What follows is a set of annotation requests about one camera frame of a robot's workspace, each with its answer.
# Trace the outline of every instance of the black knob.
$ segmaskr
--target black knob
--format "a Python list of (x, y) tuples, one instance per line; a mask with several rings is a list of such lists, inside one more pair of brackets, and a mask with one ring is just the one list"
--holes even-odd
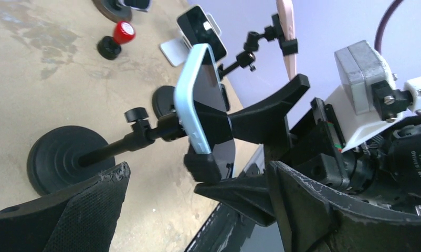
[(238, 54), (236, 57), (237, 62), (242, 68), (245, 68), (251, 65), (255, 61), (255, 55), (249, 51), (243, 51)]
[(243, 47), (245, 51), (253, 52), (258, 51), (258, 40), (261, 38), (260, 34), (250, 31), (248, 37), (246, 38), (246, 43)]
[(145, 108), (134, 108), (124, 113), (127, 122), (137, 122), (149, 118)]

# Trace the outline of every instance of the phone holder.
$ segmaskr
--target phone holder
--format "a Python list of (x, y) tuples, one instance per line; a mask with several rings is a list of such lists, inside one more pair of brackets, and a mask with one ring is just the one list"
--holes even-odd
[[(308, 89), (308, 77), (297, 75), (272, 96), (230, 114), (234, 138), (257, 144), (269, 142), (272, 149), (265, 146), (265, 155), (267, 150), (268, 155), (277, 155), (274, 148), (281, 148), (286, 142), (286, 136), (277, 135), (286, 128), (284, 117)], [(114, 143), (108, 144), (90, 129), (72, 125), (54, 129), (38, 139), (27, 161), (28, 177), (35, 191), (42, 196), (59, 191), (114, 166), (116, 155), (140, 150), (159, 138), (170, 142), (186, 136), (175, 111), (160, 117), (153, 129), (145, 108), (134, 108), (124, 115), (133, 131)], [(199, 155), (190, 148), (184, 164), (197, 182), (218, 183), (222, 178), (212, 154)], [(233, 166), (227, 164), (231, 175)]]
[[(210, 13), (207, 13), (206, 17), (215, 33), (218, 36), (221, 36), (222, 31), (215, 22), (214, 17)], [(161, 51), (173, 67), (177, 67), (186, 61), (191, 47), (191, 43), (184, 36), (184, 33), (181, 30), (180, 37), (160, 44)]]
[[(250, 71), (255, 71), (256, 68), (253, 65), (256, 59), (254, 52), (258, 51), (259, 49), (258, 42), (263, 38), (266, 39), (266, 41), (268, 42), (277, 40), (283, 56), (298, 53), (297, 39), (292, 39), (292, 40), (285, 39), (283, 28), (281, 27), (281, 24), (280, 24), (279, 15), (274, 14), (271, 16), (271, 19), (272, 19), (272, 26), (265, 27), (264, 33), (260, 34), (254, 31), (248, 32), (247, 37), (246, 37), (246, 42), (243, 45), (243, 51), (235, 57), (236, 61), (234, 63), (232, 63), (227, 68), (224, 68), (223, 64), (220, 64), (218, 66), (218, 76), (220, 80), (222, 80), (226, 75), (228, 75), (229, 73), (231, 73), (238, 67), (241, 67), (241, 68), (249, 67)], [(169, 59), (170, 63), (173, 66), (178, 66), (179, 64), (184, 62), (185, 59), (187, 58), (187, 54), (190, 49), (190, 45), (186, 43), (187, 41), (185, 39), (180, 38), (179, 41), (181, 43), (178, 44), (180, 46), (180, 49), (178, 50), (173, 50), (172, 47), (168, 47), (166, 50), (163, 50), (163, 45), (166, 43), (161, 45), (161, 50), (164, 52), (164, 54), (166, 55), (166, 57)], [(166, 52), (170, 53), (171, 55), (178, 53), (177, 55), (180, 55), (181, 57), (175, 58), (175, 56), (173, 56), (172, 58), (169, 58), (168, 57), (169, 54)], [(229, 111), (230, 105), (229, 105), (229, 99), (227, 98), (226, 89), (223, 84), (221, 84), (221, 86), (223, 90), (223, 96), (226, 101), (226, 109), (227, 111)], [(161, 86), (153, 94), (152, 108), (157, 118), (168, 114), (170, 111), (174, 109), (174, 104), (173, 104), (174, 89), (175, 88), (172, 86)]]

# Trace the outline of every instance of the black phone clamp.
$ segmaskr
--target black phone clamp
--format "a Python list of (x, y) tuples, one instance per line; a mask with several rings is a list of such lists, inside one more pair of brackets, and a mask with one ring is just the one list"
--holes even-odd
[(258, 42), (262, 38), (266, 39), (268, 42), (277, 39), (283, 56), (298, 53), (297, 39), (285, 39), (285, 35), (280, 24), (279, 15), (274, 14), (272, 16), (272, 26), (266, 27), (265, 32), (263, 34), (259, 34), (254, 31), (248, 32), (246, 42), (243, 45), (244, 51), (242, 51), (235, 57), (236, 61), (234, 63), (232, 63), (227, 68), (224, 68), (223, 64), (218, 66), (218, 75), (220, 77), (220, 80), (223, 79), (223, 77), (228, 75), (230, 72), (234, 71), (237, 67), (246, 68), (249, 66), (249, 70), (251, 72), (255, 71), (256, 68), (252, 64), (256, 59), (254, 52), (258, 51)]
[[(266, 162), (282, 156), (284, 149), (290, 146), (290, 143), (286, 144), (288, 136), (281, 134), (288, 127), (286, 114), (309, 87), (308, 77), (298, 74), (270, 97), (229, 114), (234, 139), (265, 144)], [(206, 185), (218, 184), (223, 178), (230, 178), (228, 174), (233, 173), (234, 163), (226, 164), (227, 171), (217, 164), (221, 164), (221, 161), (216, 160), (212, 153), (196, 154), (193, 148), (189, 148), (184, 155), (184, 165), (194, 180)]]

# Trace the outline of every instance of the black suction cup base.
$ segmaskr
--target black suction cup base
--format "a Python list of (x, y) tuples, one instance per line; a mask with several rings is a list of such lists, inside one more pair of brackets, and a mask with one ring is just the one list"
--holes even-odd
[(152, 96), (152, 108), (156, 118), (169, 114), (174, 109), (173, 92), (175, 87), (161, 86)]
[(98, 42), (99, 54), (108, 60), (116, 59), (121, 53), (121, 50), (121, 46), (116, 44), (110, 36), (105, 36)]
[(57, 192), (115, 166), (114, 158), (81, 167), (80, 156), (107, 145), (96, 132), (79, 126), (64, 126), (43, 135), (28, 155), (27, 173), (41, 196)]
[(120, 21), (130, 22), (132, 20), (132, 9), (117, 4), (118, 0), (93, 0), (96, 8), (106, 18), (115, 23)]

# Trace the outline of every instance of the phone mount arm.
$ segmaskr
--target phone mount arm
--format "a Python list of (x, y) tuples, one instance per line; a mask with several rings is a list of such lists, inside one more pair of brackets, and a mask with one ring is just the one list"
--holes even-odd
[(223, 64), (218, 66), (218, 75), (220, 79), (223, 79), (223, 77), (234, 71), (237, 67), (246, 68), (249, 66), (249, 70), (251, 72), (255, 71), (256, 68), (252, 64), (255, 61), (254, 52), (258, 51), (258, 42), (262, 38), (266, 39), (268, 42), (277, 39), (283, 56), (296, 54), (298, 52), (297, 39), (285, 40), (285, 35), (283, 34), (278, 14), (272, 16), (272, 23), (272, 26), (265, 28), (265, 32), (263, 34), (259, 34), (254, 31), (248, 32), (246, 42), (243, 46), (244, 51), (235, 57), (236, 61), (227, 68), (224, 68)]
[(140, 150), (151, 145), (158, 138), (171, 142), (186, 136), (176, 112), (160, 117), (157, 127), (154, 129), (150, 127), (147, 120), (149, 116), (145, 108), (134, 108), (124, 115), (128, 123), (133, 123), (133, 132), (125, 135), (123, 139), (117, 142), (81, 156), (79, 164), (82, 167), (99, 163), (127, 151)]

